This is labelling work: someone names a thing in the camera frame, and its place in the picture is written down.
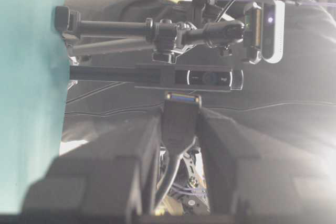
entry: cable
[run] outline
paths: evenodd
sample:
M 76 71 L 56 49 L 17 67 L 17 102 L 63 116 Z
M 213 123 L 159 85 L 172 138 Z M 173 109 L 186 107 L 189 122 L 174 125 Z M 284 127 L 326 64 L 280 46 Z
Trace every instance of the cable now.
M 102 88 L 95 89 L 95 90 L 90 91 L 88 93 L 82 94 L 82 95 L 80 95 L 80 96 L 78 96 L 76 98 L 68 100 L 66 104 L 67 105 L 72 104 L 72 103 L 80 101 L 82 99 L 89 98 L 89 97 L 91 97 L 91 96 L 93 96 L 95 94 L 98 94 L 98 93 L 102 92 L 102 91 L 108 90 L 110 88 L 118 87 L 118 86 L 121 86 L 121 85 L 124 85 L 124 84 L 126 84 L 126 82 L 116 82 L 116 83 L 112 83 L 112 84 L 106 85 L 106 86 L 104 86 Z
M 173 187 L 171 188 L 173 191 L 179 193 L 179 194 L 183 194 L 183 195 L 191 195 L 191 196 L 206 196 L 206 194 L 198 194 L 198 193 L 187 193 L 185 191 L 180 191 L 177 188 Z
M 177 183 L 173 183 L 173 186 L 178 187 L 181 190 L 186 190 L 186 191 L 206 191 L 205 189 L 201 188 L 189 188 L 189 187 L 183 187 Z
M 166 168 L 166 171 L 163 175 L 163 178 L 161 179 L 161 185 L 156 192 L 155 196 L 155 208 L 158 207 L 158 205 L 161 203 L 161 201 L 164 199 L 164 197 L 167 195 L 169 190 L 171 189 L 177 171 L 179 170 L 181 161 L 181 156 L 169 156 L 169 162 Z
M 230 7 L 236 2 L 236 0 L 230 0 L 225 7 L 223 8 L 223 10 L 220 12 L 220 14 L 218 15 L 218 17 L 216 18 L 215 22 L 220 22 L 220 20 L 222 19 L 222 16 L 224 14 L 226 14 L 226 12 L 230 9 Z
M 238 112 L 248 112 L 248 111 L 254 111 L 254 110 L 262 110 L 262 109 L 268 109 L 278 106 L 287 106 L 287 105 L 311 105 L 311 106 L 331 106 L 335 107 L 336 103 L 329 103 L 329 102 L 310 102 L 310 101 L 293 101 L 293 102 L 283 102 L 283 103 L 275 103 L 275 104 L 268 104 L 265 106 L 258 106 L 248 109 L 238 109 L 238 108 L 230 108 L 230 107 L 207 107 L 211 110 L 232 110 L 232 111 L 238 111 Z

